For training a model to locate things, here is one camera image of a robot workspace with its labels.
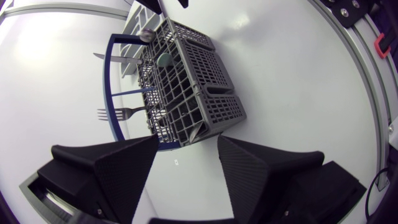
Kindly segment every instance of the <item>green object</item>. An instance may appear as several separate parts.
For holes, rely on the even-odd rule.
[[[173,56],[169,53],[162,53],[156,61],[157,66],[167,67],[173,62]]]

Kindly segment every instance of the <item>white table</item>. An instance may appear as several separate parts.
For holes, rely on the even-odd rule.
[[[308,1],[189,3],[183,9],[163,1],[167,16],[212,38],[248,116],[224,135],[321,151],[325,162],[337,162],[368,188],[376,174],[371,105],[351,55],[321,14]],[[127,122],[132,138],[148,134],[139,119]],[[158,153],[146,188],[160,218],[233,216],[216,138]],[[374,188],[371,211],[382,195]],[[365,197],[343,223],[365,222]]]

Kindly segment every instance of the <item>gray plastic basket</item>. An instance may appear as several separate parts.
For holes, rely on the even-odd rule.
[[[162,53],[173,56],[173,65],[158,67]],[[137,65],[148,125],[161,142],[181,146],[214,136],[244,120],[246,114],[233,83],[213,44],[205,34],[166,19],[156,38],[141,54]]]

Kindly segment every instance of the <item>fork tines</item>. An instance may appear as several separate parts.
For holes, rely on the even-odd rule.
[[[99,112],[98,113],[98,119],[102,120],[102,121],[107,121],[108,120],[108,116],[106,114],[106,110],[105,109],[98,109]],[[115,109],[114,112],[116,113],[116,117],[118,119],[118,121],[124,121],[124,114],[122,112],[122,110],[120,109]]]

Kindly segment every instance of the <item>knife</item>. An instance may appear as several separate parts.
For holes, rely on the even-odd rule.
[[[105,55],[93,53],[95,56],[99,57],[100,59],[104,59]],[[142,60],[138,58],[131,58],[131,57],[120,57],[120,56],[111,56],[111,62],[119,62],[119,63],[137,63],[142,64]]]

